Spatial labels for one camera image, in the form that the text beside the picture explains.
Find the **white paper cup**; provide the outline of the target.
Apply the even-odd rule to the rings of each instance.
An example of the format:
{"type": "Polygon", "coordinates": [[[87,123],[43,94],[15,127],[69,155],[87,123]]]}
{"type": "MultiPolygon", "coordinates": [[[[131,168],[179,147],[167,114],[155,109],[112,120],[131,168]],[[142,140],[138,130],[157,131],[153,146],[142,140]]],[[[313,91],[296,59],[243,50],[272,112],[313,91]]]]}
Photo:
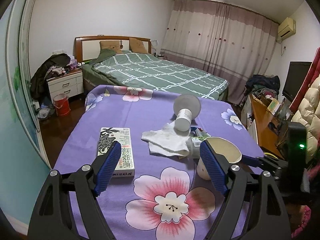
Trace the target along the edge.
{"type": "MultiPolygon", "coordinates": [[[[236,164],[242,159],[240,150],[232,142],[226,139],[220,137],[207,137],[205,141],[210,144],[215,153],[223,155],[230,164],[236,164]]],[[[199,159],[196,171],[200,178],[211,180],[201,158],[199,159]]]]}

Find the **green label plastic cup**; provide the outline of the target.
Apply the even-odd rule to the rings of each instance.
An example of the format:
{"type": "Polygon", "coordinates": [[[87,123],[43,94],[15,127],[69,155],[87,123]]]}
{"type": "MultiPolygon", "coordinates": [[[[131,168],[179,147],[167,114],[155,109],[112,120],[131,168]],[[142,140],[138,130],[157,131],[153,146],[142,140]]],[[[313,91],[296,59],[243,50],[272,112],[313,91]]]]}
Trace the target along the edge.
{"type": "Polygon", "coordinates": [[[205,135],[202,137],[189,137],[189,139],[186,141],[186,145],[189,150],[188,157],[193,159],[199,159],[200,158],[200,144],[209,138],[210,135],[205,135]]]}

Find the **wooden desk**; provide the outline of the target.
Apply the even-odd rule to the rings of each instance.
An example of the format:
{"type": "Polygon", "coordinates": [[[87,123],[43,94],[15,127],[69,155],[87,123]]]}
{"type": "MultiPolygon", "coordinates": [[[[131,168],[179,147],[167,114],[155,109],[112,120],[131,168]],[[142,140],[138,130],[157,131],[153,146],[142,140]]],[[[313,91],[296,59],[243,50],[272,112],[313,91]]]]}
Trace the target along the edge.
{"type": "Polygon", "coordinates": [[[255,121],[257,140],[259,147],[264,151],[283,159],[283,156],[278,151],[276,144],[278,136],[269,127],[268,124],[273,122],[277,125],[277,121],[274,116],[267,110],[267,107],[253,98],[253,95],[249,95],[253,118],[255,121]]]}

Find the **blue white snack wrapper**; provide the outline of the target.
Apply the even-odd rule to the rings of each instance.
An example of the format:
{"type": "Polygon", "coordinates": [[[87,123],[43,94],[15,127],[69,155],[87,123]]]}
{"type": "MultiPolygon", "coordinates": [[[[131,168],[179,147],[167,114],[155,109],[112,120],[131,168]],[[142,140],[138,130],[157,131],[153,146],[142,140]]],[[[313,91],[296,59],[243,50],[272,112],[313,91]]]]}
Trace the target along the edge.
{"type": "Polygon", "coordinates": [[[199,127],[191,126],[190,132],[193,135],[193,137],[209,137],[209,134],[199,127]]]}

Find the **white floral tea box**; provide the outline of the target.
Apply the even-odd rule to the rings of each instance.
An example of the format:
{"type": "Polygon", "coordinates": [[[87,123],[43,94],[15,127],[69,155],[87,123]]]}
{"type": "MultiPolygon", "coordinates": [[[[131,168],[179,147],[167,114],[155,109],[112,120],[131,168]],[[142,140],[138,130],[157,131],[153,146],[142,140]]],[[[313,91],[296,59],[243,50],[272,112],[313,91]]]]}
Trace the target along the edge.
{"type": "Polygon", "coordinates": [[[100,129],[97,156],[107,153],[111,153],[107,164],[114,167],[113,177],[134,177],[135,164],[129,128],[102,127],[100,129]]]}

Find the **crumpled white tissue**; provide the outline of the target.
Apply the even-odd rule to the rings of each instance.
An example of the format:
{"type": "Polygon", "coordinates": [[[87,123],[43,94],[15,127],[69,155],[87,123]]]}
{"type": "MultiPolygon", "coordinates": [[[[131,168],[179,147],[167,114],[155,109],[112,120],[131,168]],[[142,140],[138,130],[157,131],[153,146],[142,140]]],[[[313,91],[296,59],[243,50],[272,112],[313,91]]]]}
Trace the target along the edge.
{"type": "Polygon", "coordinates": [[[150,154],[165,157],[187,157],[190,153],[187,146],[190,130],[181,132],[174,122],[165,124],[160,130],[142,133],[142,140],[148,143],[150,154]]]}

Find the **purple floral tablecloth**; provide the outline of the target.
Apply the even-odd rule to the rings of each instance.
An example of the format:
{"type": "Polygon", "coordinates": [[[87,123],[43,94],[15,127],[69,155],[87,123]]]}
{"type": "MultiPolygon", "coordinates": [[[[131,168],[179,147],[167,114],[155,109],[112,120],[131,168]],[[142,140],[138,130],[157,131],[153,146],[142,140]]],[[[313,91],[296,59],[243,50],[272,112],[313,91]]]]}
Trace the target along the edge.
{"type": "Polygon", "coordinates": [[[176,94],[100,85],[64,144],[55,164],[60,173],[91,164],[103,127],[129,128],[133,177],[112,178],[98,198],[116,239],[204,239],[223,195],[201,179],[193,159],[151,155],[142,134],[173,119],[176,94]]]}

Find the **white bottle with round base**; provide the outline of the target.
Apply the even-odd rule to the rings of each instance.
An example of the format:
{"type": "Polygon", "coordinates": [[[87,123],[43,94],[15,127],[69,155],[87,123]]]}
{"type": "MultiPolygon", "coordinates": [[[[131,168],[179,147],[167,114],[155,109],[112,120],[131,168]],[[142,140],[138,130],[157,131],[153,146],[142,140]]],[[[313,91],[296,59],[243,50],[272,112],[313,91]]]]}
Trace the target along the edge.
{"type": "Polygon", "coordinates": [[[174,102],[174,114],[176,115],[175,129],[187,132],[191,122],[199,116],[201,103],[198,97],[191,94],[181,94],[174,102]]]}

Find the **cream puffer jacket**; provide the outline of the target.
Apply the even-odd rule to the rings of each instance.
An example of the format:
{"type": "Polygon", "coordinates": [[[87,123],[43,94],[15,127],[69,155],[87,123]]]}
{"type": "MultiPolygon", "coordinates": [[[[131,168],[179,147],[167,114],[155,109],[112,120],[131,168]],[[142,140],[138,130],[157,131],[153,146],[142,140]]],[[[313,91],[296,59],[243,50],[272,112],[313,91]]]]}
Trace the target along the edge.
{"type": "Polygon", "coordinates": [[[306,127],[306,163],[315,156],[319,147],[320,133],[320,105],[319,105],[319,82],[318,76],[308,88],[302,99],[292,122],[299,122],[306,127]]]}

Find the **dark clothes pile on desk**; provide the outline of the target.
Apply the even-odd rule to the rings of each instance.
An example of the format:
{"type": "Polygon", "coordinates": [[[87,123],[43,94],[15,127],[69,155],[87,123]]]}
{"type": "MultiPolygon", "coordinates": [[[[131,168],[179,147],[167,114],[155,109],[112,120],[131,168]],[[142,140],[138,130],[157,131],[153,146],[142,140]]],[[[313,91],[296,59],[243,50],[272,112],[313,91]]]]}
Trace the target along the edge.
{"type": "Polygon", "coordinates": [[[247,96],[250,93],[268,89],[277,98],[280,90],[280,79],[279,76],[265,76],[260,74],[254,74],[250,77],[245,84],[245,93],[247,96]]]}

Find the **red bucket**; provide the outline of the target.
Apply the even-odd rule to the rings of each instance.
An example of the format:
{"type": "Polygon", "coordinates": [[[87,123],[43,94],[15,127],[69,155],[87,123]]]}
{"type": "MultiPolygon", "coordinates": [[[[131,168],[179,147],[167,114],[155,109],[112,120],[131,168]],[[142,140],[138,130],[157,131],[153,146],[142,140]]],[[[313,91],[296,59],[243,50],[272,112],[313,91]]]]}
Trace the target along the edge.
{"type": "Polygon", "coordinates": [[[53,105],[57,116],[66,116],[70,113],[68,96],[66,94],[58,94],[53,98],[53,105]]]}

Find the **white nightstand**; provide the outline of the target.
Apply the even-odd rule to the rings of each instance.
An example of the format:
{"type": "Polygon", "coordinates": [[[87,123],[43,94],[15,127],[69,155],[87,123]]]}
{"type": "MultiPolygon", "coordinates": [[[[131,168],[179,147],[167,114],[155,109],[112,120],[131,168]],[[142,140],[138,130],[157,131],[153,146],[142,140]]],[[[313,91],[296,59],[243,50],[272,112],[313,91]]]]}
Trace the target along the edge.
{"type": "Polygon", "coordinates": [[[80,69],[49,79],[47,83],[51,100],[59,94],[66,94],[70,98],[84,92],[82,70],[80,69]]]}

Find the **black television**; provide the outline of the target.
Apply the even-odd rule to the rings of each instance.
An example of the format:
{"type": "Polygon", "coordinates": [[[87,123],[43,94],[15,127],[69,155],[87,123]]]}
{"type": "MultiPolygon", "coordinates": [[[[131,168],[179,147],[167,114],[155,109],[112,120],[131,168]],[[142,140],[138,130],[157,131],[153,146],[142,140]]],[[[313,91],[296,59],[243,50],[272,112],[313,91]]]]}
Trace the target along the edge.
{"type": "Polygon", "coordinates": [[[300,90],[311,64],[312,62],[290,62],[287,78],[282,91],[282,95],[290,102],[294,100],[300,90]]]}

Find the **bed with green plaid quilt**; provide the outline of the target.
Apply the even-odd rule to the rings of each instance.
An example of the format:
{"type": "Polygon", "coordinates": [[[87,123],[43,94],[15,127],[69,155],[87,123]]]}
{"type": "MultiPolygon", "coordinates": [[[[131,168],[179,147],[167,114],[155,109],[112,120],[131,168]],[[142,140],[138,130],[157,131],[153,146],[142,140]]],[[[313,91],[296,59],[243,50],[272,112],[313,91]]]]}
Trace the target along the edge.
{"type": "Polygon", "coordinates": [[[174,61],[160,59],[151,54],[125,51],[111,57],[101,52],[81,68],[84,80],[92,87],[120,85],[193,94],[199,98],[224,101],[228,95],[228,81],[174,61]]]}

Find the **red quilted garment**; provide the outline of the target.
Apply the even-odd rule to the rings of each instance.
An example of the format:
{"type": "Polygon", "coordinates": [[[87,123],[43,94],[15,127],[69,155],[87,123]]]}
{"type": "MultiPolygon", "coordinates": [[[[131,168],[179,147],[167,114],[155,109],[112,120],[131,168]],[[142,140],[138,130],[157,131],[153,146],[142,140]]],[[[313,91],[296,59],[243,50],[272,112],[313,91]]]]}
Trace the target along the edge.
{"type": "Polygon", "coordinates": [[[313,62],[307,72],[307,75],[296,95],[293,102],[290,105],[290,111],[295,114],[298,106],[300,105],[302,99],[304,98],[304,95],[306,94],[306,91],[308,88],[311,87],[312,83],[316,80],[316,78],[319,76],[320,72],[320,48],[317,49],[315,58],[313,59],[313,62]]]}

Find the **black clothes on nightstand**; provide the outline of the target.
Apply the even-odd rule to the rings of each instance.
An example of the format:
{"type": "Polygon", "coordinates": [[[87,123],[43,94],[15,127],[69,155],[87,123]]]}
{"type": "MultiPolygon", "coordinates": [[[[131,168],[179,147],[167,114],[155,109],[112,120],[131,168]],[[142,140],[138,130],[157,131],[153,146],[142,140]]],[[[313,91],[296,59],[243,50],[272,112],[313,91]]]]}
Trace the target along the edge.
{"type": "Polygon", "coordinates": [[[49,95],[47,80],[54,76],[53,70],[67,66],[70,60],[67,54],[62,53],[52,55],[41,64],[30,81],[30,94],[33,100],[42,102],[49,95]]]}

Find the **pink striped curtain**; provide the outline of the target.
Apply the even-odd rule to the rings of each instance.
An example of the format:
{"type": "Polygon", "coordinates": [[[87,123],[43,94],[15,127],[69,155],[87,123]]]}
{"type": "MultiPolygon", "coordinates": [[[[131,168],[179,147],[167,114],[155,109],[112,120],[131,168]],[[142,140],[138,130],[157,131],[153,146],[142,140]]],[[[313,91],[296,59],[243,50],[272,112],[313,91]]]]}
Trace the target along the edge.
{"type": "Polygon", "coordinates": [[[174,0],[161,47],[167,59],[228,81],[239,104],[247,80],[270,64],[278,24],[241,7],[207,0],[174,0]]]}

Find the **wooden headboard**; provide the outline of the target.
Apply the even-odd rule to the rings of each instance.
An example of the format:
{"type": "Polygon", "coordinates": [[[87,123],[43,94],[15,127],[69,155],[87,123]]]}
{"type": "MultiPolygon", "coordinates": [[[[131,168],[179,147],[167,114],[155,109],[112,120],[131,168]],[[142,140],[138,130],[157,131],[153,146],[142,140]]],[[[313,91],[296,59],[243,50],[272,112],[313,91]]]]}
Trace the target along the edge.
{"type": "Polygon", "coordinates": [[[102,49],[111,49],[116,51],[117,54],[123,51],[133,51],[131,40],[138,41],[138,44],[142,44],[149,54],[152,53],[152,45],[149,38],[96,35],[76,37],[74,41],[74,56],[78,62],[85,62],[96,59],[102,49]]]}

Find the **brown pillow left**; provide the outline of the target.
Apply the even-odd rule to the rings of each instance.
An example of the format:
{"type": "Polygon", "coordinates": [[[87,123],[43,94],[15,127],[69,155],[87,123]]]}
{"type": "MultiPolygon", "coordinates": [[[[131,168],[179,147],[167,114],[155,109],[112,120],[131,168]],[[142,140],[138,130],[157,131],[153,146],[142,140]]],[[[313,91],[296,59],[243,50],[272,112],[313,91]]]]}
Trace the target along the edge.
{"type": "Polygon", "coordinates": [[[100,50],[112,50],[116,54],[122,54],[121,44],[119,40],[103,40],[99,42],[100,50]]]}

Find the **brown pillow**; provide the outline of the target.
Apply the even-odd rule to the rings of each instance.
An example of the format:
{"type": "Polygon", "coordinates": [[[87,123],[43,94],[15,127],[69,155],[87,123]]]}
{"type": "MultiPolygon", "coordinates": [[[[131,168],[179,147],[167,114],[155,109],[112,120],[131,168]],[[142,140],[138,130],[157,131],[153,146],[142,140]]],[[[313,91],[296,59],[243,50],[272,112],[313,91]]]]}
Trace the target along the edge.
{"type": "Polygon", "coordinates": [[[133,53],[148,54],[148,50],[145,48],[143,41],[136,38],[129,38],[129,46],[133,53]]]}
{"type": "Polygon", "coordinates": [[[99,42],[100,50],[112,50],[116,54],[122,54],[121,44],[119,40],[103,40],[99,42]]]}

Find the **brown pillow right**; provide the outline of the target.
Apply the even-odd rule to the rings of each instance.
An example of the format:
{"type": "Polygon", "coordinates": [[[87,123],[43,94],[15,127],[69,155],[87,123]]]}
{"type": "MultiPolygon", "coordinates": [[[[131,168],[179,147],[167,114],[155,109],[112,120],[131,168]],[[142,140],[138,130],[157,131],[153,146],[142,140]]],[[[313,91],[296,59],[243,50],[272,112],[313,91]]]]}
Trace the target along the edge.
{"type": "Polygon", "coordinates": [[[129,46],[133,53],[148,54],[148,50],[145,48],[143,41],[136,38],[129,38],[129,46]]]}

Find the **beige air conditioner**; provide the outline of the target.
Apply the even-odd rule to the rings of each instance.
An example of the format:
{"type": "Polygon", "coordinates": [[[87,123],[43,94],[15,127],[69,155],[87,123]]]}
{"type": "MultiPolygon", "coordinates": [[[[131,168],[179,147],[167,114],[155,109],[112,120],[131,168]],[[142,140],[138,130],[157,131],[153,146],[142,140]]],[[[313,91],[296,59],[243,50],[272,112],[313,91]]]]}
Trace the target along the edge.
{"type": "Polygon", "coordinates": [[[285,20],[278,27],[277,42],[281,43],[288,37],[295,35],[296,21],[292,18],[285,18],[285,20]]]}

